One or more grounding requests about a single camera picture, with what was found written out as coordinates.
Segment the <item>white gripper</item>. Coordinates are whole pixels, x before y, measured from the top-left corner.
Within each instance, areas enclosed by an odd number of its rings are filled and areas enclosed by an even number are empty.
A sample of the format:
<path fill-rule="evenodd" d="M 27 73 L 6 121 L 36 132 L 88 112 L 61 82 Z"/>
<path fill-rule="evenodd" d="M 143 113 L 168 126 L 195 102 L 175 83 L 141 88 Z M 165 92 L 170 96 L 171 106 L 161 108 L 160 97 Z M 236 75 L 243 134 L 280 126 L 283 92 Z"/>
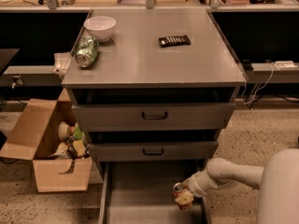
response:
<path fill-rule="evenodd" d="M 186 205 L 193 201 L 193 196 L 202 198 L 207 196 L 207 184 L 209 175 L 207 171 L 197 172 L 187 178 L 183 182 L 183 186 L 186 188 L 181 191 L 176 197 L 176 203 L 179 205 Z"/>

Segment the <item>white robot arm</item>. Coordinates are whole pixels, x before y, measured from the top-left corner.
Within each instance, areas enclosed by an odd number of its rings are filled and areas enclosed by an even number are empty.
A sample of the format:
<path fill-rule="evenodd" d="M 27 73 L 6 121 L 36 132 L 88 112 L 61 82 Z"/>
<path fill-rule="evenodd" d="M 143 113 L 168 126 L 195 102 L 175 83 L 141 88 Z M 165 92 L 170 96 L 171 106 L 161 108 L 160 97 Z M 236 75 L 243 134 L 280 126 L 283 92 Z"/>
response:
<path fill-rule="evenodd" d="M 241 165 L 212 158 L 206 168 L 173 187 L 175 202 L 182 210 L 211 190 L 235 182 L 259 191 L 257 224 L 299 224 L 299 149 L 274 154 L 265 166 Z"/>

